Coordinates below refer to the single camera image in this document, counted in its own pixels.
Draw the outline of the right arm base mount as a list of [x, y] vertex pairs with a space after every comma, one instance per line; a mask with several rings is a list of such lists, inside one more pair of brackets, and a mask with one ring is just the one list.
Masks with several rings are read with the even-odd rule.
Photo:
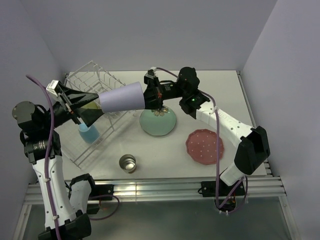
[[214, 205], [220, 214], [228, 216], [241, 208], [248, 197], [248, 178], [243, 177], [232, 186], [226, 185], [222, 180], [202, 181], [197, 193], [203, 198], [214, 198]]

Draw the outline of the pink polka dot plate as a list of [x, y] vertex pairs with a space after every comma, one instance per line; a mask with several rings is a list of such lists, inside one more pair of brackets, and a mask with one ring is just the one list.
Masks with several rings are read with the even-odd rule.
[[224, 155], [224, 143], [216, 132], [197, 129], [190, 133], [185, 142], [186, 152], [193, 161], [202, 165], [215, 165]]

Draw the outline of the stainless steel cup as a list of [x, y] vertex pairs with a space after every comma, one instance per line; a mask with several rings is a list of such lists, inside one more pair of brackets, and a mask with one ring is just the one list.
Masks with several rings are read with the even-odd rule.
[[131, 174], [137, 168], [136, 158], [131, 154], [125, 154], [119, 159], [119, 167], [126, 173]]

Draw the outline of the lavender plastic cup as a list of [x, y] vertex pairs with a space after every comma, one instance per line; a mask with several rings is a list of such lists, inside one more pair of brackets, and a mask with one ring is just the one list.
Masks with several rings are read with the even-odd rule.
[[99, 93], [98, 96], [104, 113], [145, 109], [144, 93], [139, 82]]

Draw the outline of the yellow green mug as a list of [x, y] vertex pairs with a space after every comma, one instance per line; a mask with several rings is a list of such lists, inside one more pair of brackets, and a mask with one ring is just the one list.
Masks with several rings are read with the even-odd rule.
[[82, 106], [83, 109], [91, 109], [91, 110], [99, 110], [100, 107], [96, 104], [95, 101], [91, 101], [84, 106]]

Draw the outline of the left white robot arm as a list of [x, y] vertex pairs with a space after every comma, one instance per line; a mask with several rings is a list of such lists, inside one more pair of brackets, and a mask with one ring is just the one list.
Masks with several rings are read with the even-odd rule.
[[56, 80], [52, 89], [45, 89], [32, 77], [30, 80], [45, 94], [49, 108], [22, 101], [13, 108], [12, 117], [21, 129], [19, 138], [24, 154], [36, 173], [43, 199], [45, 230], [38, 239], [82, 240], [92, 233], [87, 204], [96, 197], [98, 188], [88, 173], [66, 185], [61, 141], [55, 128], [70, 120], [92, 126], [104, 113], [83, 106], [99, 96], [68, 88]]

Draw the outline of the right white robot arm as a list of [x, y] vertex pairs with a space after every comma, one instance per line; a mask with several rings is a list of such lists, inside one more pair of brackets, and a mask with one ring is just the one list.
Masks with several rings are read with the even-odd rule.
[[175, 76], [176, 81], [160, 81], [153, 67], [144, 75], [146, 90], [143, 93], [145, 109], [162, 112], [164, 101], [180, 99], [183, 112], [192, 118], [216, 128], [236, 147], [233, 163], [219, 174], [217, 191], [229, 194], [234, 184], [253, 172], [270, 156], [267, 131], [240, 122], [217, 107], [212, 96], [199, 89], [200, 80], [196, 70], [183, 67]]

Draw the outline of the teal floral plate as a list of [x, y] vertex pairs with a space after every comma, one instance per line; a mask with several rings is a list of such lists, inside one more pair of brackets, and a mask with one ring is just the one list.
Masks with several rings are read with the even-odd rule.
[[154, 137], [162, 137], [168, 135], [175, 128], [177, 117], [171, 108], [164, 106], [161, 111], [143, 110], [139, 123], [147, 134]]

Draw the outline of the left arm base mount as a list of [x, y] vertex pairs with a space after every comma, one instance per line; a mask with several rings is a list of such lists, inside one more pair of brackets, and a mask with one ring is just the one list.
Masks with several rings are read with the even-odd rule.
[[111, 201], [111, 196], [102, 197], [102, 195], [113, 195], [114, 185], [113, 184], [96, 184], [94, 189], [89, 195], [90, 201], [98, 201], [98, 203], [88, 203], [86, 213], [88, 215], [95, 215], [101, 209], [102, 201]]

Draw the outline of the light blue mug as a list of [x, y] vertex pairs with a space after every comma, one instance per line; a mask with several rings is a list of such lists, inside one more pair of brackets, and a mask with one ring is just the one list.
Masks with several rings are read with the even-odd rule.
[[93, 144], [100, 138], [100, 133], [94, 125], [87, 126], [85, 123], [81, 123], [78, 126], [78, 132], [87, 144]]

